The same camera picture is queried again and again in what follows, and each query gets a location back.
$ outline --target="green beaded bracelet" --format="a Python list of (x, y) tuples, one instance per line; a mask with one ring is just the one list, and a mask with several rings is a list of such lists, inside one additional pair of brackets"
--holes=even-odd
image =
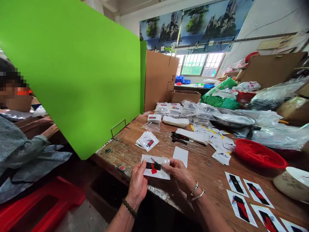
[(123, 198), (122, 199), (123, 204), (126, 206), (126, 208), (128, 209), (128, 211), (132, 214), (132, 216), (134, 218), (136, 218), (137, 213), (132, 209), (132, 207), (129, 205), (129, 203), (127, 203), (127, 201)]

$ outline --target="red stool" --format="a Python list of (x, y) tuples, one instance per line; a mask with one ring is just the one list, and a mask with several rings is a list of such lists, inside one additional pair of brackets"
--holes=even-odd
[(27, 231), (52, 231), (66, 212), (80, 206), (85, 198), (81, 188), (57, 177), (23, 199), (0, 208), (0, 232), (20, 231), (19, 228), (25, 231), (30, 221), (34, 225)]

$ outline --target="blue plastic crate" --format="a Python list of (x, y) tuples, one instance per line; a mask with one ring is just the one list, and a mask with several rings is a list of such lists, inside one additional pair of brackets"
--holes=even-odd
[(191, 83), (191, 80), (183, 80), (182, 81), (182, 84), (190, 84)]
[(182, 83), (184, 76), (176, 76), (175, 83)]
[(206, 89), (212, 89), (215, 86), (215, 84), (204, 84), (204, 88)]

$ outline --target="wall mural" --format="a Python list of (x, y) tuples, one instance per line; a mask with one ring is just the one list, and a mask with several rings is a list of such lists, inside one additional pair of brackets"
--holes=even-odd
[[(236, 39), (252, 4), (253, 0), (224, 0), (143, 20), (140, 22), (140, 40), (147, 41), (147, 49), (160, 50), (161, 46), (171, 47), (179, 33), (178, 46)], [(232, 47), (228, 46), (200, 46), (194, 53), (230, 51)], [(177, 51), (177, 54), (186, 53), (187, 50)]]

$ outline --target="window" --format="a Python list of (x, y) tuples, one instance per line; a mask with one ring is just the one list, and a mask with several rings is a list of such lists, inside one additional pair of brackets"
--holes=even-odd
[(202, 76), (215, 76), (224, 53), (210, 53), (207, 56)]
[(186, 76), (215, 76), (224, 53), (200, 53), (176, 55), (179, 58), (177, 75)]

